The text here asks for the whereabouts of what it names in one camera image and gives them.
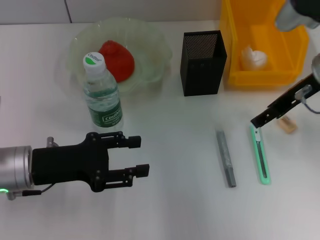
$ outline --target black mesh container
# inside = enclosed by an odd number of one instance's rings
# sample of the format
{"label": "black mesh container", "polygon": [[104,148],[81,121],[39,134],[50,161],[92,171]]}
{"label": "black mesh container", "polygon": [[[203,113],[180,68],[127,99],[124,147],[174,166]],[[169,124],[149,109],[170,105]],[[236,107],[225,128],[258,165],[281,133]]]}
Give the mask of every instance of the black mesh container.
{"label": "black mesh container", "polygon": [[185,32],[180,66],[184,96],[217,94],[226,60],[220,31]]}

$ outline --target yellow plastic bin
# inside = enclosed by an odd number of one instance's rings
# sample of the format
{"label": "yellow plastic bin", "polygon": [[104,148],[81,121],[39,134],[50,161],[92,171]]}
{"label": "yellow plastic bin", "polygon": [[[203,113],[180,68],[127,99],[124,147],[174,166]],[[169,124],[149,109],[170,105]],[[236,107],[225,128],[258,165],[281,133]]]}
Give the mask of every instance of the yellow plastic bin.
{"label": "yellow plastic bin", "polygon": [[[220,30],[227,61],[227,86],[236,89],[273,89],[289,85],[302,72],[309,37],[303,26],[280,32],[275,20],[285,0],[222,0]],[[268,56],[263,70],[245,71],[243,49],[250,46]]]}

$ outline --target water bottle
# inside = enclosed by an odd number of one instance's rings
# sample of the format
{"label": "water bottle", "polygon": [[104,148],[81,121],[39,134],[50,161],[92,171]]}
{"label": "water bottle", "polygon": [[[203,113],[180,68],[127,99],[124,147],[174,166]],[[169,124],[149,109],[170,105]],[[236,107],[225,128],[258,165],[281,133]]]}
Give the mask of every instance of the water bottle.
{"label": "water bottle", "polygon": [[98,52],[90,52],[83,58],[86,81],[83,85],[85,101],[100,133],[120,131],[123,115],[114,76],[107,70],[105,59]]}

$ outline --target black mesh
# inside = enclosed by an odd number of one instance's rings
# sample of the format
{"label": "black mesh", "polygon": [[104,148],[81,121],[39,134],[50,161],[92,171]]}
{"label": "black mesh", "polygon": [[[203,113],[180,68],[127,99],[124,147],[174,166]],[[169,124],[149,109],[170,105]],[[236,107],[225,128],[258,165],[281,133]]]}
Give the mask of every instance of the black mesh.
{"label": "black mesh", "polygon": [[189,59],[207,59],[214,55],[218,35],[204,33],[186,35],[185,43]]}

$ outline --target bottle label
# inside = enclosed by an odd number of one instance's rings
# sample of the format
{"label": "bottle label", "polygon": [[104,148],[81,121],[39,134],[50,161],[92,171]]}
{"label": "bottle label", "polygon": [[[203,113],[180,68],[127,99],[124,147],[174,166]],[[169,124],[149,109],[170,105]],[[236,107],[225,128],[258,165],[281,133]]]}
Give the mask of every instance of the bottle label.
{"label": "bottle label", "polygon": [[91,108],[89,108],[89,111],[94,124],[102,128],[110,128],[119,123],[122,118],[120,101],[114,108],[108,111],[96,111]]}

